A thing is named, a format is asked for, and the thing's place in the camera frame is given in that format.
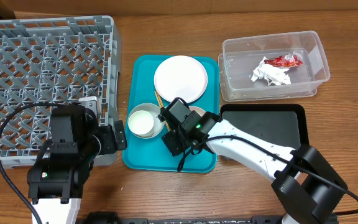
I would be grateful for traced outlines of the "pink bowl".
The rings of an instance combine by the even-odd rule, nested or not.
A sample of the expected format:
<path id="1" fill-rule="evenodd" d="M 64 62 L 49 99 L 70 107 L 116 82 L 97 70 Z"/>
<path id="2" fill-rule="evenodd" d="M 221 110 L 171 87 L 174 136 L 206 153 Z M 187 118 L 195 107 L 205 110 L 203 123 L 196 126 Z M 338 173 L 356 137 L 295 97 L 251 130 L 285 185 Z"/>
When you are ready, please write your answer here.
<path id="1" fill-rule="evenodd" d="M 205 114 L 205 110 L 197 106 L 189 106 L 189 109 L 197 112 L 200 116 L 203 116 Z"/>

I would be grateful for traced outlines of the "grey-white bowl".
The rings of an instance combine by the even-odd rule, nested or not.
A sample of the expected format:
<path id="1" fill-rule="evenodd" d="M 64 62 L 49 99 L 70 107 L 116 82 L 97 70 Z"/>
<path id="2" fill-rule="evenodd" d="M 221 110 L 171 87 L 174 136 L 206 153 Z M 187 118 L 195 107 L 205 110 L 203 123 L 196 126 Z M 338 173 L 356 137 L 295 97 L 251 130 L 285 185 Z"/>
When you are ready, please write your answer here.
<path id="1" fill-rule="evenodd" d="M 135 111 L 139 111 L 139 110 L 145 110 L 145 111 L 148 111 L 152 114 L 152 116 L 154 117 L 154 132 L 153 134 L 150 136 L 150 137 L 147 137 L 147 138 L 142 138 L 142 137 L 139 137 L 139 138 L 142 138 L 142 139 L 148 139 L 148 138 L 153 138 L 153 137 L 156 137 L 161 131 L 162 129 L 164 128 L 164 123 L 161 122 L 158 118 L 158 115 L 160 114 L 160 108 L 155 105 L 155 104 L 151 104 L 151 103 L 142 103 L 142 104 L 139 104 L 137 105 L 128 115 L 128 119 L 129 119 L 129 116 L 134 113 Z"/>

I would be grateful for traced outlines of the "wooden chopstick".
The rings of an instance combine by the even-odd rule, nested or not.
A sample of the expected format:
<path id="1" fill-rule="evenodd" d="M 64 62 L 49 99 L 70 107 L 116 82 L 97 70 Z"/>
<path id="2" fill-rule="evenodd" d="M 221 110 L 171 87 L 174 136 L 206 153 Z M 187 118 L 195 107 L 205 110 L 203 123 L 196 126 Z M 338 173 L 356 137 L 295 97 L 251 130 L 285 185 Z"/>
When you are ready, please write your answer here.
<path id="1" fill-rule="evenodd" d="M 163 101 L 162 101 L 162 99 L 161 99 L 161 96 L 158 94 L 158 92 L 157 92 L 156 90 L 154 91 L 154 93 L 155 93 L 155 97 L 156 97 L 156 99 L 157 99 L 157 102 L 158 102 L 159 107 L 160 107 L 160 108 L 163 108 L 163 107 L 164 107 L 164 104 L 163 104 Z M 166 127 L 167 127 L 167 131 L 170 132 L 171 129 L 170 129 L 169 124 L 168 124 L 167 122 L 165 122 L 165 125 L 166 125 Z"/>

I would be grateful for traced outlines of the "white round plate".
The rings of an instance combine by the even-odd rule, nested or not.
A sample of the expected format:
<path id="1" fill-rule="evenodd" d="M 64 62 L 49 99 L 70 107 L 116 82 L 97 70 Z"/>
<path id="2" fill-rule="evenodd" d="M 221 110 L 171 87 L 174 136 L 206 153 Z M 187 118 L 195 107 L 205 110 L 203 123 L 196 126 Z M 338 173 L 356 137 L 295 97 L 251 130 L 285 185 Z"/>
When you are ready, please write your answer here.
<path id="1" fill-rule="evenodd" d="M 171 102 L 180 97 L 192 103 L 202 96 L 208 86 L 208 74 L 195 58 L 177 55 L 164 60 L 154 74 L 157 93 Z"/>

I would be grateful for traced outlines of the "white napkin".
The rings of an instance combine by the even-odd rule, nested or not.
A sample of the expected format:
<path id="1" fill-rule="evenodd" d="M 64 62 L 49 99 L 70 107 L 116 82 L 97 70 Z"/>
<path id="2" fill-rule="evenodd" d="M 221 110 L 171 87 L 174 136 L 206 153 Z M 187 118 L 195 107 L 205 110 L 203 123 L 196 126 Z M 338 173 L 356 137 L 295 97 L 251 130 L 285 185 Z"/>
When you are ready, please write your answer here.
<path id="1" fill-rule="evenodd" d="M 267 58 L 263 57 L 259 65 L 253 70 L 251 80 L 253 82 L 264 79 L 267 85 L 289 85 L 291 83 L 290 77 L 286 74 L 289 68 L 279 68 L 265 63 Z"/>

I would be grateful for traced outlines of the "red snack wrapper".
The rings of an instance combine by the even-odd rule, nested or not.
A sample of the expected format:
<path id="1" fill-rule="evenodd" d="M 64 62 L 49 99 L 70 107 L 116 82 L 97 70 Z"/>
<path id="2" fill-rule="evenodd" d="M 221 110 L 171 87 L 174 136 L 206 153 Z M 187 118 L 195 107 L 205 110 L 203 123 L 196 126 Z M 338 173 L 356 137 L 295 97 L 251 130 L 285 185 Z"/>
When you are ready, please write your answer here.
<path id="1" fill-rule="evenodd" d="M 303 62 L 294 54 L 286 54 L 276 58 L 265 59 L 264 63 L 277 68 L 293 68 L 303 64 Z"/>

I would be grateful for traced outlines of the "small white cup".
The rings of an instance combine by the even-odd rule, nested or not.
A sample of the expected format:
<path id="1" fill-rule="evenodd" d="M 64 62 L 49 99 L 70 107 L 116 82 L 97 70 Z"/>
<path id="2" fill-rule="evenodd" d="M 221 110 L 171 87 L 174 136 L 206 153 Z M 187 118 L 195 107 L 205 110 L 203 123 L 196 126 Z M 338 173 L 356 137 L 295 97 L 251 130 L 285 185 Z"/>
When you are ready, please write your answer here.
<path id="1" fill-rule="evenodd" d="M 135 111 L 129 116 L 130 131 L 138 137 L 147 138 L 154 132 L 154 117 L 145 110 Z"/>

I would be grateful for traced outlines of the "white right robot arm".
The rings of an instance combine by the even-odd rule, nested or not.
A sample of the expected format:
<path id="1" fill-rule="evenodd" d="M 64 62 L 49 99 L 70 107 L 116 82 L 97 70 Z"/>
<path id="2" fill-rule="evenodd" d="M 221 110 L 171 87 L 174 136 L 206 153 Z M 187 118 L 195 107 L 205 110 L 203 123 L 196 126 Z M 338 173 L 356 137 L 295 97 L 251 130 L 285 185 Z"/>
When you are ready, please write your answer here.
<path id="1" fill-rule="evenodd" d="M 279 146 L 241 131 L 217 114 L 199 115 L 181 98 L 162 107 L 159 120 L 171 131 L 169 150 L 196 151 L 233 159 L 267 178 L 286 214 L 282 223 L 326 223 L 347 190 L 346 183 L 314 147 Z"/>

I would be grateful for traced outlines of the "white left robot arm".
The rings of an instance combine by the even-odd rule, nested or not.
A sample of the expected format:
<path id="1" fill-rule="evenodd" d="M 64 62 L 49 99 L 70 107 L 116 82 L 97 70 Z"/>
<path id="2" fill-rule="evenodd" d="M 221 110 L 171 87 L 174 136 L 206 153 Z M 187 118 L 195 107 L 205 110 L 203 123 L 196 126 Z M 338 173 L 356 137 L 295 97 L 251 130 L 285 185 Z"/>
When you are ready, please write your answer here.
<path id="1" fill-rule="evenodd" d="M 75 223 L 94 159 L 127 147 L 121 120 L 100 126 L 98 110 L 83 105 L 55 108 L 50 116 L 52 137 L 27 173 L 33 223 Z"/>

